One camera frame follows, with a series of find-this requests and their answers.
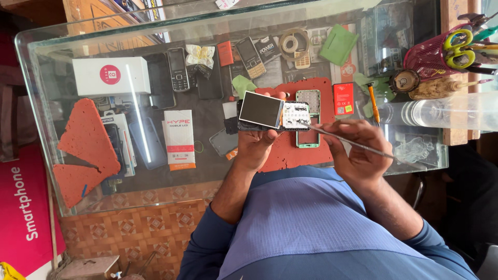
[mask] metal spudger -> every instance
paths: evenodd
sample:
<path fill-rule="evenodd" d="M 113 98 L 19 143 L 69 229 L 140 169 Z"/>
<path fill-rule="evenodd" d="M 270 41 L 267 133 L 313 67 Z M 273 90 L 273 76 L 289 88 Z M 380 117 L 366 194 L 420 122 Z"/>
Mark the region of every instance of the metal spudger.
<path fill-rule="evenodd" d="M 339 139 L 339 140 L 342 140 L 342 141 L 344 141 L 344 142 L 348 142 L 348 143 L 349 143 L 349 144 L 351 144 L 351 145 L 358 146 L 358 147 L 363 148 L 363 149 L 365 149 L 365 150 L 367 150 L 367 151 L 371 151 L 371 152 L 374 152 L 374 153 L 376 153 L 376 154 L 380 154 L 381 156 L 384 156 L 384 157 L 392 158 L 392 159 L 397 160 L 397 161 L 399 161 L 399 162 L 402 162 L 402 163 L 404 163 L 404 164 L 407 164 L 407 165 L 410 165 L 410 166 L 412 166 L 412 167 L 415 167 L 415 168 L 417 168 L 417 169 L 419 169 L 419 170 L 422 170 L 422 171 L 427 171 L 427 167 L 426 167 L 426 166 L 424 166 L 423 164 L 419 164 L 419 163 L 412 163 L 412 162 L 409 162 L 409 161 L 406 161 L 406 160 L 403 160 L 403 159 L 399 159 L 399 158 L 397 158 L 397 157 L 395 157 L 395 156 L 393 156 L 393 155 L 390 155 L 390 154 L 385 153 L 385 152 L 383 152 L 383 151 L 379 151 L 379 150 L 374 149 L 374 148 L 371 148 L 371 147 L 369 147 L 369 146 L 365 146 L 365 145 L 360 144 L 360 143 L 356 143 L 356 142 L 354 142 L 354 141 L 351 141 L 351 140 L 349 140 L 349 139 L 346 139 L 346 138 L 344 138 L 344 137 L 341 137 L 341 136 L 339 136 L 339 135 L 337 135 L 337 134 L 334 134 L 334 133 L 331 133 L 331 132 L 327 132 L 327 131 L 325 131 L 325 130 L 323 130 L 323 129 L 319 129 L 319 128 L 313 127 L 313 126 L 311 126 L 311 125 L 308 125 L 308 124 L 303 124 L 303 123 L 301 123 L 301 124 L 302 124 L 302 125 L 304 125 L 305 127 L 309 127 L 309 128 L 311 128 L 311 129 L 313 129 L 313 130 L 316 130 L 316 131 L 318 131 L 318 132 L 320 132 L 320 133 L 323 133 L 323 134 L 327 134 L 327 135 L 334 136 L 335 138 L 337 138 L 337 139 Z"/>

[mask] orange screwdriver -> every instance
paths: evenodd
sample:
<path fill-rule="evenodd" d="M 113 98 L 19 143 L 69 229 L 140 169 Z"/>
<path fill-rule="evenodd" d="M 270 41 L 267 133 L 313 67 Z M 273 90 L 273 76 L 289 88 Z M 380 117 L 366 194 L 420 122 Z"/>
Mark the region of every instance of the orange screwdriver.
<path fill-rule="evenodd" d="M 368 83 L 367 87 L 369 88 L 370 99 L 372 100 L 373 117 L 375 118 L 377 125 L 380 126 L 380 116 L 378 115 L 377 104 L 375 103 L 374 96 L 374 83 Z"/>

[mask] orange foam pad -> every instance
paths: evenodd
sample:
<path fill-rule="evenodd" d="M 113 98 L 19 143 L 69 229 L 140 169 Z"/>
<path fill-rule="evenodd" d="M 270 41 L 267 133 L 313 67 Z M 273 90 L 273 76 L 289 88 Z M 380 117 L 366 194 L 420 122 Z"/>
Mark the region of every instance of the orange foam pad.
<path fill-rule="evenodd" d="M 57 148 L 95 165 L 104 178 L 121 168 L 99 112 L 88 98 L 74 104 Z"/>
<path fill-rule="evenodd" d="M 306 79 L 295 83 L 281 84 L 275 89 L 258 88 L 255 91 L 260 94 L 268 92 L 270 95 L 281 91 L 288 92 L 290 97 L 287 100 L 295 101 L 298 90 L 319 90 L 320 123 L 333 123 L 335 121 L 332 84 L 327 78 Z M 296 132 L 284 132 L 273 144 L 268 160 L 259 171 L 268 172 L 330 161 L 333 161 L 332 155 L 330 154 L 329 146 L 323 140 L 323 135 L 321 136 L 319 147 L 298 148 L 296 147 Z"/>
<path fill-rule="evenodd" d="M 86 195 L 107 177 L 96 168 L 79 165 L 55 164 L 53 171 L 67 208 L 75 206 L 82 199 L 85 185 Z"/>

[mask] hand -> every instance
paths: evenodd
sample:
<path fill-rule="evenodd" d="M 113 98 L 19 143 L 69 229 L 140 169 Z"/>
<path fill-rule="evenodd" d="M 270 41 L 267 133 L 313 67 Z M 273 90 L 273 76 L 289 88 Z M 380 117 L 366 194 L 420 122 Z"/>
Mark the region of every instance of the hand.
<path fill-rule="evenodd" d="M 319 126 L 327 132 L 392 154 L 392 145 L 384 138 L 382 130 L 365 120 L 341 120 Z M 354 145 L 348 157 L 341 141 L 330 135 L 324 135 L 323 138 L 329 145 L 337 174 L 358 191 L 375 192 L 382 175 L 391 166 L 392 159 Z"/>
<path fill-rule="evenodd" d="M 283 99 L 285 93 L 279 92 L 273 97 Z M 271 146 L 280 134 L 275 130 L 239 131 L 239 151 L 235 157 L 234 167 L 256 173 L 268 159 Z"/>

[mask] red phone battery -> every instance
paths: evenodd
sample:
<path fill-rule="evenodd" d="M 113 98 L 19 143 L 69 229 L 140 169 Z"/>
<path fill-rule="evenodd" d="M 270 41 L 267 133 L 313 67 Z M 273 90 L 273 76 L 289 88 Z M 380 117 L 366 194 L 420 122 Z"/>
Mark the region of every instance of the red phone battery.
<path fill-rule="evenodd" d="M 232 47 L 230 46 L 230 41 L 219 43 L 218 45 L 218 56 L 220 57 L 220 66 L 230 65 L 234 62 L 232 57 Z"/>
<path fill-rule="evenodd" d="M 353 104 L 353 83 L 334 85 L 335 115 L 348 115 L 355 112 Z"/>

